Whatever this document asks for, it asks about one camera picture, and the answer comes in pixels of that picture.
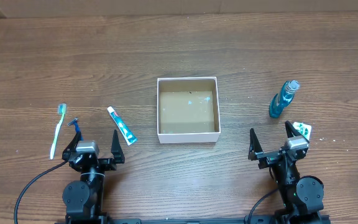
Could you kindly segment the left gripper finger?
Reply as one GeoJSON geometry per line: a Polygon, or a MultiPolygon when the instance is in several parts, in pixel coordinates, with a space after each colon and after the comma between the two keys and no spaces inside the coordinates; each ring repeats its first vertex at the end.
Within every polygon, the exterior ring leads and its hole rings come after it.
{"type": "Polygon", "coordinates": [[[119,143],[119,136],[115,129],[112,136],[111,154],[116,164],[124,164],[125,156],[119,143]]]}
{"type": "Polygon", "coordinates": [[[80,131],[76,132],[75,137],[67,145],[65,150],[62,152],[62,159],[69,159],[72,152],[76,151],[77,144],[82,140],[82,134],[80,131]]]}

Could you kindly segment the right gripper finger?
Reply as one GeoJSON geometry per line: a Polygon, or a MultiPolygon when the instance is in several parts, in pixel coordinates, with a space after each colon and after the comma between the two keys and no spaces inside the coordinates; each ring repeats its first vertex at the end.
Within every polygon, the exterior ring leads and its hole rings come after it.
{"type": "Polygon", "coordinates": [[[302,136],[302,134],[300,134],[300,133],[293,127],[293,125],[291,124],[291,122],[289,122],[289,121],[286,121],[286,122],[285,122],[285,129],[286,129],[287,137],[288,137],[288,138],[291,138],[291,137],[294,137],[294,136],[302,136]]]}
{"type": "Polygon", "coordinates": [[[254,128],[251,128],[250,129],[250,145],[249,145],[248,160],[255,161],[263,153],[264,153],[263,149],[259,143],[257,135],[254,131],[254,128]]]}

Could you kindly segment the green white floss packet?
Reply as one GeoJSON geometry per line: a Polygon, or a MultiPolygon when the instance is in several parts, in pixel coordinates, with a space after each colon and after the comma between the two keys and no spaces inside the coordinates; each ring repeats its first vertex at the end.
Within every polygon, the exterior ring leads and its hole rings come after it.
{"type": "Polygon", "coordinates": [[[312,131],[312,126],[305,124],[305,123],[299,123],[294,122],[293,127],[302,134],[307,140],[310,140],[310,135],[312,131]]]}

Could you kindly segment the green white toothpaste tube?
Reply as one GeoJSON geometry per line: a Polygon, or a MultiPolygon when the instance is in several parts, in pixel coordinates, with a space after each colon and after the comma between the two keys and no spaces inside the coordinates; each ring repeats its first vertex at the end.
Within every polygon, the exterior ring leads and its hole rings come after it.
{"type": "Polygon", "coordinates": [[[119,128],[121,134],[123,135],[127,145],[130,146],[130,145],[134,144],[137,141],[136,136],[127,127],[127,125],[122,120],[122,118],[118,115],[116,110],[112,106],[109,106],[109,107],[107,107],[107,111],[110,114],[110,117],[112,117],[112,119],[114,120],[114,122],[118,126],[118,128],[119,128]]]}

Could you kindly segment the blue disposable razor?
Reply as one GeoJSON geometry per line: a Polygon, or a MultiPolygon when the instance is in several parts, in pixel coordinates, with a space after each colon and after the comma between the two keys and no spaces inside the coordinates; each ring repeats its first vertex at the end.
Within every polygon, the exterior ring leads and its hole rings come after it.
{"type": "Polygon", "coordinates": [[[74,118],[72,121],[70,121],[67,126],[74,126],[75,127],[75,137],[74,140],[76,141],[82,141],[83,137],[82,137],[82,133],[78,124],[78,118],[74,118]]]}

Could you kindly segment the blue liquid bottle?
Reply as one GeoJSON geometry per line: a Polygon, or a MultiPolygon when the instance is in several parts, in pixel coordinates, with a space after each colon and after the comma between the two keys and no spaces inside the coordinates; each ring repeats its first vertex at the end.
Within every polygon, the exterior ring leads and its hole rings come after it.
{"type": "Polygon", "coordinates": [[[281,115],[284,108],[292,102],[299,88],[300,84],[297,80],[289,80],[283,84],[280,92],[270,102],[269,115],[271,118],[278,118],[281,115]]]}

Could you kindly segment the green white toothbrush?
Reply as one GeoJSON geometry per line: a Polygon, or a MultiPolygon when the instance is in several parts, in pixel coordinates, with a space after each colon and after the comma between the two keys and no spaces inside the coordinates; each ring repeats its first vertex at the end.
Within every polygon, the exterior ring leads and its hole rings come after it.
{"type": "Polygon", "coordinates": [[[55,151],[56,151],[56,146],[57,146],[57,141],[58,141],[58,135],[59,135],[60,129],[62,127],[66,111],[67,111],[67,105],[65,103],[59,104],[59,106],[58,106],[58,114],[60,115],[60,120],[59,120],[59,122],[57,123],[57,125],[55,127],[54,138],[53,138],[52,145],[50,147],[50,160],[52,160],[54,158],[54,156],[55,156],[55,151]]]}

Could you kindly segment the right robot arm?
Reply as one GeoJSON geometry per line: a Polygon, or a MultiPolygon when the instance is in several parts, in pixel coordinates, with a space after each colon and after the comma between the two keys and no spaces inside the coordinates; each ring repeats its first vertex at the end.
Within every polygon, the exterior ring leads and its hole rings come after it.
{"type": "Polygon", "coordinates": [[[287,140],[277,151],[265,153],[254,129],[250,129],[248,159],[258,161],[259,169],[268,168],[277,188],[264,195],[251,208],[245,223],[255,223],[263,219],[267,223],[330,223],[327,215],[320,215],[324,209],[324,184],[312,175],[301,176],[296,162],[306,157],[309,140],[294,128],[291,122],[285,122],[287,140]],[[284,208],[265,217],[254,215],[255,209],[267,197],[278,192],[284,208]]]}

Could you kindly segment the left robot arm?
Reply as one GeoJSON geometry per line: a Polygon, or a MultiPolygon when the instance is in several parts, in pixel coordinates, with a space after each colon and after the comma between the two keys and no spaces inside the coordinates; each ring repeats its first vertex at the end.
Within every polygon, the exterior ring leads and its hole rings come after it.
{"type": "Polygon", "coordinates": [[[112,223],[108,213],[103,212],[105,172],[115,171],[118,164],[125,163],[117,131],[113,132],[112,157],[99,158],[95,141],[85,141],[81,132],[62,153],[62,159],[80,173],[80,180],[70,182],[62,193],[66,206],[66,223],[112,223]]]}

